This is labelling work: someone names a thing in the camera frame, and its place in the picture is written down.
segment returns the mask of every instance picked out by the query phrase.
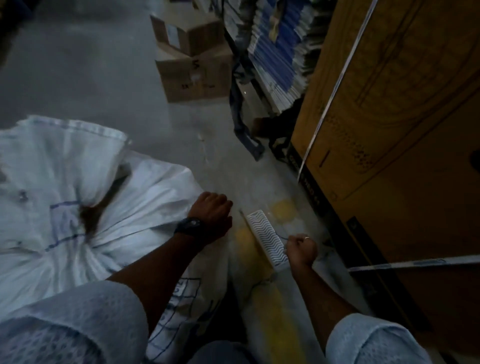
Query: black watch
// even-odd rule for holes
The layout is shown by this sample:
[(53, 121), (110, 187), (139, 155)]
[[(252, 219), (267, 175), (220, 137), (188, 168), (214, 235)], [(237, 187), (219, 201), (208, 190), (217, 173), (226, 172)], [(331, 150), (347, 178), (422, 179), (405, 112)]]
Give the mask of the black watch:
[(204, 224), (198, 218), (184, 218), (175, 229), (176, 232), (187, 234), (195, 238), (200, 237), (204, 231)]

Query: person's left hand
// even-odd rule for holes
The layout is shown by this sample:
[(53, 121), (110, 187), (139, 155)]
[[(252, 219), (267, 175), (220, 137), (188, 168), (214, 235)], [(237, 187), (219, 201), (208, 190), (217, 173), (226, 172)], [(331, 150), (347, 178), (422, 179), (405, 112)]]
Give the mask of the person's left hand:
[(203, 192), (193, 204), (188, 217), (199, 219), (205, 226), (204, 245), (225, 236), (232, 227), (232, 216), (228, 216), (233, 202), (224, 194)]

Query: gray floor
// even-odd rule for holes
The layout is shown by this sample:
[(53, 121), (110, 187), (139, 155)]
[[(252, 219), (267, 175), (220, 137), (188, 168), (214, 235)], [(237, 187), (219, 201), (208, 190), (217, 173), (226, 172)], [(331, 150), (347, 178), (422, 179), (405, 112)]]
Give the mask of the gray floor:
[[(279, 233), (325, 239), (326, 229), (288, 167), (269, 153), (255, 162), (236, 139), (226, 98), (166, 102), (154, 63), (151, 9), (145, 0), (42, 1), (0, 72), (0, 127), (39, 114), (120, 129), (132, 138), (132, 149), (185, 165), (204, 189), (227, 194), (235, 203), (235, 224), (241, 220), (238, 208), (246, 213), (261, 208), (269, 216), (272, 204), (290, 200), (297, 215), (286, 224), (272, 221)], [(335, 254), (318, 270), (368, 311)], [(329, 271), (336, 272), (336, 282)], [(318, 362), (322, 354), (291, 274), (282, 273), (276, 284), (309, 361)]]

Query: cardboard box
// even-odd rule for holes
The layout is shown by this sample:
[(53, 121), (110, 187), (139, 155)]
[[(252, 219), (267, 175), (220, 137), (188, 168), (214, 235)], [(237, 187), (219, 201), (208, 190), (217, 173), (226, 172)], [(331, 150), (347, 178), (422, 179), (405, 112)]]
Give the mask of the cardboard box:
[(233, 54), (227, 43), (195, 57), (163, 43), (157, 45), (156, 67), (169, 102), (230, 94)]
[[(300, 157), (370, 3), (337, 3), (292, 137)], [(369, 264), (480, 254), (479, 18), (475, 1), (379, 1), (313, 143), (308, 172)], [(478, 265), (388, 274), (417, 335), (480, 353)]]
[(191, 3), (165, 3), (163, 11), (150, 16), (155, 38), (188, 56), (197, 56), (225, 42), (224, 27), (213, 13)]

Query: hand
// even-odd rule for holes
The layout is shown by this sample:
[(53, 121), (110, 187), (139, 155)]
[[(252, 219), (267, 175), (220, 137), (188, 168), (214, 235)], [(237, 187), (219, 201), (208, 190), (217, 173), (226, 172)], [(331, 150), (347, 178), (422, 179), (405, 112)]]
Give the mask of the hand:
[(225, 236), (232, 227), (232, 216), (228, 216), (233, 202), (224, 194), (203, 192), (193, 204), (189, 218), (199, 219), (205, 226), (203, 242), (205, 245)]
[(317, 243), (305, 234), (288, 237), (286, 254), (292, 271), (302, 267), (311, 267), (317, 258)]

